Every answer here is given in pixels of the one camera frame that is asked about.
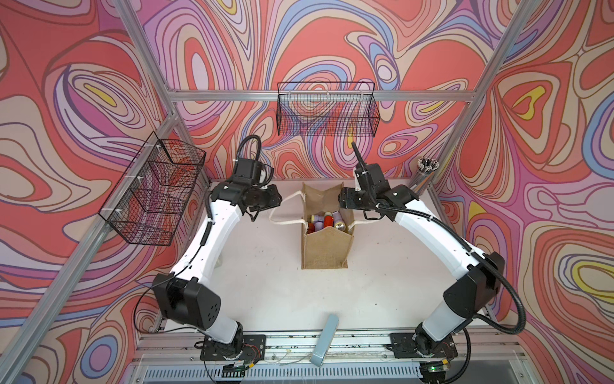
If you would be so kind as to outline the purple flashlight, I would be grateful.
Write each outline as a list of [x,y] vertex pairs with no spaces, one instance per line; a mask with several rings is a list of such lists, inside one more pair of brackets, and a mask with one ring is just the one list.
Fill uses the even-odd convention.
[[311,224],[314,232],[318,232],[325,227],[325,217],[320,214],[315,214],[311,216]]
[[342,217],[342,214],[339,211],[333,213],[334,217],[334,227],[340,231],[346,231],[346,224]]

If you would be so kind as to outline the red flashlight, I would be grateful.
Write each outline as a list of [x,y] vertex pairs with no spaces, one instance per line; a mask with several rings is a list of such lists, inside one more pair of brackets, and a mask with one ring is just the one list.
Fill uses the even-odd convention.
[[326,212],[324,215],[324,228],[334,226],[334,216],[331,212]]

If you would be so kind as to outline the brown burlap tote bag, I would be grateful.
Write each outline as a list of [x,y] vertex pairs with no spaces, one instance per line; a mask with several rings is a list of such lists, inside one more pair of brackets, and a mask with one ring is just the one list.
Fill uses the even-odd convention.
[[[279,226],[299,225],[301,229],[301,253],[303,270],[332,270],[348,267],[348,258],[353,246],[355,228],[365,226],[369,221],[354,217],[352,210],[339,206],[338,196],[344,184],[340,183],[325,190],[319,190],[307,184],[291,195],[283,198],[287,203],[293,198],[299,198],[302,204],[302,215],[298,219],[278,219],[271,212],[269,220]],[[326,227],[318,232],[313,231],[311,216],[325,215],[339,211],[346,224],[346,231]]]

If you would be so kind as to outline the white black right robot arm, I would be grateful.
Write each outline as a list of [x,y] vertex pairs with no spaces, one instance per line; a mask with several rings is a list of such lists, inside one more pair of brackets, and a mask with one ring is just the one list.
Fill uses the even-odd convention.
[[[338,196],[340,206],[362,212],[360,227],[372,227],[382,219],[398,224],[428,247],[455,279],[437,308],[416,327],[409,341],[411,352],[424,358],[435,356],[451,345],[454,334],[476,319],[501,333],[520,334],[527,315],[521,297],[505,278],[505,259],[462,238],[433,214],[411,188],[391,187],[382,168],[367,163],[357,144],[351,147],[358,160],[353,171],[355,185],[342,188]],[[516,307],[517,320],[513,326],[501,325],[481,313],[502,291],[508,292]]]

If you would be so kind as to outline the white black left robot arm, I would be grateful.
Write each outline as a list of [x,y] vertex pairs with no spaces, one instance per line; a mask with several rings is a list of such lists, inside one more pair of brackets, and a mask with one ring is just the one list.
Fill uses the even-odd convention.
[[281,205],[282,197],[272,184],[273,167],[261,160],[262,139],[251,134],[241,140],[256,144],[252,158],[241,155],[233,171],[205,197],[206,216],[186,254],[168,274],[158,274],[152,291],[161,316],[193,327],[217,347],[223,358],[238,358],[244,347],[241,323],[222,315],[222,300],[210,286],[214,269],[230,234],[243,216],[255,221],[260,213]]

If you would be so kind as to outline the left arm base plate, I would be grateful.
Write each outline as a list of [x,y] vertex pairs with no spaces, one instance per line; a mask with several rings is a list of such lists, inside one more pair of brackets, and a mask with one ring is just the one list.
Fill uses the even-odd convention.
[[200,359],[203,362],[236,362],[257,363],[265,358],[266,335],[244,334],[242,340],[233,340],[230,344],[205,339],[198,342]]

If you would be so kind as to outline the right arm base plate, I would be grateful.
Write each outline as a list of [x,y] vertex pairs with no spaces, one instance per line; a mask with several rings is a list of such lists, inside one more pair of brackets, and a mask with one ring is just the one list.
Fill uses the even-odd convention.
[[452,335],[435,342],[423,334],[393,333],[390,334],[390,343],[384,347],[391,351],[395,358],[454,359],[458,356]]

